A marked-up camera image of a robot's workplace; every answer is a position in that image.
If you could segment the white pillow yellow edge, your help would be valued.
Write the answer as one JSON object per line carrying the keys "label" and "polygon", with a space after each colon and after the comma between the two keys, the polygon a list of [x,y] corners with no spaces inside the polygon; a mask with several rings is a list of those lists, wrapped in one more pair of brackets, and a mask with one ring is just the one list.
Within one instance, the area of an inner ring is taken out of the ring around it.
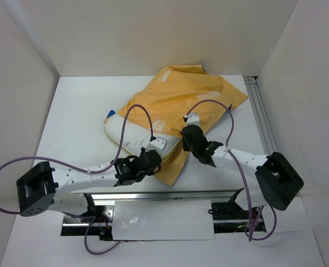
{"label": "white pillow yellow edge", "polygon": [[[120,144],[123,123],[124,118],[119,116],[118,114],[110,116],[105,121],[105,134],[118,144]],[[167,140],[165,149],[160,155],[162,161],[165,162],[174,152],[175,148],[179,145],[180,139],[166,134],[154,132],[154,137],[158,136]],[[145,148],[145,146],[150,141],[150,138],[150,130],[145,129],[127,120],[121,147],[131,155],[139,156],[141,153],[141,149]]]}

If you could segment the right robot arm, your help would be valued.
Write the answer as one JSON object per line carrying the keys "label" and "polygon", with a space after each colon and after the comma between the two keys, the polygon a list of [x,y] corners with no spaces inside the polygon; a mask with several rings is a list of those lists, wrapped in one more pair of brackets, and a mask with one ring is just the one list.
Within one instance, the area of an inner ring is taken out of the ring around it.
{"label": "right robot arm", "polygon": [[182,129],[183,147],[205,165],[233,171],[243,171],[244,177],[253,178],[258,185],[238,190],[229,204],[229,212],[241,218],[251,207],[268,206],[285,211],[297,196],[304,182],[288,160],[279,152],[271,155],[250,154],[229,149],[221,142],[208,141],[199,126],[189,125]]}

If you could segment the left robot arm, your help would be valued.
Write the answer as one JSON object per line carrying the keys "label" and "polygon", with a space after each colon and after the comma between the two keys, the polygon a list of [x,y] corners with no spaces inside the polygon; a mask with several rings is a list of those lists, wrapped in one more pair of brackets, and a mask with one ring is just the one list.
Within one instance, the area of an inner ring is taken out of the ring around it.
{"label": "left robot arm", "polygon": [[30,217],[46,210],[77,215],[89,222],[96,215],[92,197],[77,194],[94,187],[129,186],[141,182],[161,169],[161,156],[155,150],[142,149],[139,156],[118,158],[108,164],[76,170],[54,168],[42,161],[16,182],[21,216]]}

